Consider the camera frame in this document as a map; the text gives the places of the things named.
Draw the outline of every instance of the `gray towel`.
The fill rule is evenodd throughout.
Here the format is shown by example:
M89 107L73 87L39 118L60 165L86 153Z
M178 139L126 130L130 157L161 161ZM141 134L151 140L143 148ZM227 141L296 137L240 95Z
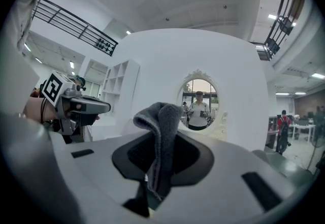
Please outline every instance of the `gray towel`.
M170 191L175 138L182 113L179 106L157 102L133 119L136 126L151 130L155 136L156 157L147 173L148 189L160 200Z

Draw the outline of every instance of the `black rectangular slot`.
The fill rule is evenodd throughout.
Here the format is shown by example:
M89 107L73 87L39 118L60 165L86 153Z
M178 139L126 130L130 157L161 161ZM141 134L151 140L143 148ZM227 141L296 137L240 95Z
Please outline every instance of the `black rectangular slot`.
M269 211L282 202L257 173L245 173L242 178L265 211Z
M72 152L71 155L73 158L78 158L78 157L82 157L85 155L89 155L91 153L94 153L94 151L91 149L86 149L86 150L81 150L81 151L77 151L77 152Z

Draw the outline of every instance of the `desk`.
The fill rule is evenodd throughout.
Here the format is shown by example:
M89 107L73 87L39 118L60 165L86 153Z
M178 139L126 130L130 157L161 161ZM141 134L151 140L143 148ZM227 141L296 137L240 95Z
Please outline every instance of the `desk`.
M308 131L308 141L307 142L310 142L311 130L313 130L313 137L315 136L315 127L316 127L316 125L314 125L314 124L310 124L310 125L293 124L291 126L294 127L294 132L292 134L292 140L294 140L294 138L295 138L295 131L296 131L296 129L309 129L309 131Z

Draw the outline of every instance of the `white bookshelf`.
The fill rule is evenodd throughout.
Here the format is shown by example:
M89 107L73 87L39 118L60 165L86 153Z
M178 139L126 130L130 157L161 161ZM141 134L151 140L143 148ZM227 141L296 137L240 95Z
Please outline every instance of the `white bookshelf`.
M140 65L127 60L107 69L101 100L109 103L111 111L100 115L93 124L93 140L118 136L131 118L133 93Z

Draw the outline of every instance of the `black metal railing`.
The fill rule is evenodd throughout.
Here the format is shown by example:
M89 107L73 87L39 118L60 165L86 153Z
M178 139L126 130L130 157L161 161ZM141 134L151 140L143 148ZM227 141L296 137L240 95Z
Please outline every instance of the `black metal railing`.
M250 43L255 45L260 60L271 59L272 53L264 43L256 43L256 42L250 42Z
M40 0L34 13L35 17L54 25L109 56L113 55L118 44L96 27L51 1Z
M281 0L277 16L271 31L263 43L270 59L279 51L281 43L285 41L297 23L305 0Z

